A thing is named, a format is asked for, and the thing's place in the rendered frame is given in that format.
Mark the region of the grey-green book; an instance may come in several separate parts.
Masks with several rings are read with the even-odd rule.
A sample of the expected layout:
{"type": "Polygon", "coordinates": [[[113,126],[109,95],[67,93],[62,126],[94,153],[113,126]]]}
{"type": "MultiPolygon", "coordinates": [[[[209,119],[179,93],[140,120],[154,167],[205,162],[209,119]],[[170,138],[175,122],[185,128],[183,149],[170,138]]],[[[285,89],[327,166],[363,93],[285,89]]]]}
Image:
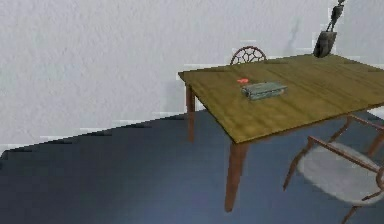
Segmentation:
{"type": "Polygon", "coordinates": [[[259,100],[279,96],[285,92],[287,87],[277,82],[262,82],[248,84],[241,88],[241,92],[249,100],[259,100]]]}

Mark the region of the wooden dining table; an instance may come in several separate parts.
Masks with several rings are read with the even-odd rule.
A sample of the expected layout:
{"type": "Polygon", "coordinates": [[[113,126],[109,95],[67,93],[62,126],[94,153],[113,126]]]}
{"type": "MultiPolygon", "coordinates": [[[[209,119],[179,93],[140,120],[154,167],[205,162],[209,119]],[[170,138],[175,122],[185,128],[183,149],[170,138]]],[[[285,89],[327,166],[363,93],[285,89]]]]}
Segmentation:
{"type": "Polygon", "coordinates": [[[231,138],[224,208],[235,203],[249,144],[324,120],[384,105],[384,69],[337,55],[298,55],[182,71],[188,136],[194,136],[194,103],[200,101],[231,138]],[[250,101],[239,80],[274,81],[277,97],[250,101]]]}

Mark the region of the grey-seat wooden chair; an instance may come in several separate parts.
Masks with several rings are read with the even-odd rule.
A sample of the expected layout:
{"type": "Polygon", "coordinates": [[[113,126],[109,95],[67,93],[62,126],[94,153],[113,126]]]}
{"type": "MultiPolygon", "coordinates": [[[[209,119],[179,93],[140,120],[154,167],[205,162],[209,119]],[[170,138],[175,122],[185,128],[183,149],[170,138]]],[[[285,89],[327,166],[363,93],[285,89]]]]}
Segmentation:
{"type": "Polygon", "coordinates": [[[341,224],[346,224],[359,208],[384,199],[384,164],[378,165],[372,159],[383,141],[383,125],[348,115],[344,125],[328,141],[307,137],[307,144],[290,164],[282,188],[287,189],[295,171],[298,171],[324,193],[351,205],[341,221],[341,224]],[[378,132],[367,154],[336,141],[353,121],[378,132]]]}

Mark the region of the brown lattice-back chair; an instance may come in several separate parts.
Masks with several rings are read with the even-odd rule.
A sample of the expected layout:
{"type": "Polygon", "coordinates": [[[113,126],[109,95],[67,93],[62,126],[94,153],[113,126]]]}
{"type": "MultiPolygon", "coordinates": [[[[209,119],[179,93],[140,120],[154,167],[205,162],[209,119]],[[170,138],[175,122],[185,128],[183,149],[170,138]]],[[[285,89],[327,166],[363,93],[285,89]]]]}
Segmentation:
{"type": "Polygon", "coordinates": [[[256,46],[244,46],[239,48],[232,56],[230,64],[252,63],[264,61],[267,57],[265,53],[256,46]]]}

